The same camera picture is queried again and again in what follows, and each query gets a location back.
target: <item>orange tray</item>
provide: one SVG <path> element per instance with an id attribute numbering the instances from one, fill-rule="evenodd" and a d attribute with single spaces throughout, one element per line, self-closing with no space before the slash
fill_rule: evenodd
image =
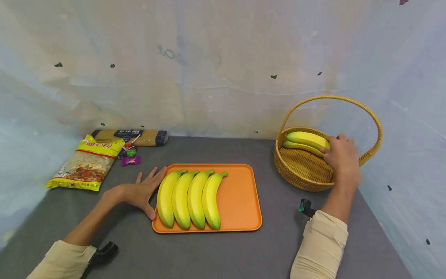
<path id="1" fill-rule="evenodd" d="M 167 167 L 167 173 L 187 169 L 191 171 L 214 170 L 215 173 L 227 172 L 217 193 L 221 226 L 214 230 L 206 223 L 204 229 L 198 229 L 192 223 L 190 229 L 181 228 L 176 222 L 173 228 L 163 225 L 157 217 L 152 228 L 157 233 L 211 233 L 254 231 L 262 226 L 259 197 L 257 195 L 254 171 L 245 164 L 173 164 Z"/>

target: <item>snack bag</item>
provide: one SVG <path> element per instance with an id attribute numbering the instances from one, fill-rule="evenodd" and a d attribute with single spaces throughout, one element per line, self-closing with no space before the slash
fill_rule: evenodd
<path id="1" fill-rule="evenodd" d="M 76 188 L 99 191 L 113 162 L 125 144 L 123 139 L 97 143 L 86 135 L 73 156 L 60 168 L 45 188 Z"/>
<path id="2" fill-rule="evenodd" d="M 128 165 L 139 165 L 139 164 L 141 164 L 141 157 L 140 156 L 125 157 L 121 161 L 121 167 L 125 167 L 125 166 L 128 166 Z"/>

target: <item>basket handle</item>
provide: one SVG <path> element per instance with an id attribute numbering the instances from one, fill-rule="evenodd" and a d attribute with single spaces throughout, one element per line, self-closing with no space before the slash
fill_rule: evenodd
<path id="1" fill-rule="evenodd" d="M 310 101 L 313 100 L 318 100 L 318 99 L 337 99 L 337 100 L 342 100 L 342 101 L 346 101 L 352 104 L 357 105 L 358 107 L 362 108 L 363 110 L 365 110 L 372 118 L 373 121 L 376 124 L 376 127 L 378 128 L 378 139 L 376 140 L 376 143 L 374 144 L 374 146 L 372 148 L 370 148 L 369 151 L 367 151 L 366 153 L 364 153 L 360 158 L 359 158 L 359 166 L 362 166 L 363 164 L 365 164 L 373 155 L 375 155 L 375 153 L 378 151 L 378 149 L 381 146 L 381 142 L 383 140 L 383 127 L 381 126 L 381 122 L 378 119 L 378 117 L 376 116 L 376 114 L 371 111 L 368 107 L 366 107 L 365 105 L 363 105 L 362 103 L 352 100 L 350 98 L 346 98 L 346 97 L 342 97 L 342 96 L 336 96 L 336 95 L 322 95 L 322 96 L 315 96 L 315 97 L 311 97 L 308 99 L 305 99 L 303 101 L 301 101 L 300 103 L 296 104 L 292 109 L 290 109 L 290 111 L 286 114 L 285 119 L 283 120 L 282 126 L 280 128 L 279 134 L 277 136 L 277 139 L 279 139 L 280 135 L 282 135 L 282 132 L 285 128 L 285 124 L 288 121 L 288 118 L 290 116 L 290 114 L 297 109 L 299 106 L 308 103 Z"/>

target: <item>gray tabletop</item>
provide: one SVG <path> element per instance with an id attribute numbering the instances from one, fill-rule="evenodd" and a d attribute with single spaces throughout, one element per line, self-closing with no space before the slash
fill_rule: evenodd
<path id="1" fill-rule="evenodd" d="M 255 232 L 157 234 L 144 213 L 122 204 L 107 218 L 95 246 L 115 242 L 114 260 L 86 278 L 288 278 L 308 218 L 302 198 L 319 208 L 328 191 L 309 193 L 282 179 L 273 163 L 274 141 L 171 137 L 166 146 L 140 148 L 140 165 L 114 164 L 100 192 L 54 189 L 0 254 L 1 278 L 25 278 L 55 240 L 93 208 L 100 193 L 133 182 L 139 171 L 173 163 L 245 163 L 255 174 L 262 227 Z M 150 201 L 154 207 L 156 197 Z M 359 192 L 353 201 L 339 279 L 405 279 L 410 275 Z"/>

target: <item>left hand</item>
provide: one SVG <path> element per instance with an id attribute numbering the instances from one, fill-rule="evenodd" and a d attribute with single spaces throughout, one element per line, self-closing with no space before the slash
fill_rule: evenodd
<path id="1" fill-rule="evenodd" d="M 140 208 L 149 217 L 155 219 L 155 210 L 149 204 L 149 199 L 153 192 L 158 188 L 166 175 L 166 167 L 163 167 L 157 174 L 158 167 L 154 167 L 146 179 L 142 180 L 142 172 L 136 178 L 134 184 L 126 183 L 116 186 L 110 191 L 115 190 L 120 197 L 119 200 Z"/>

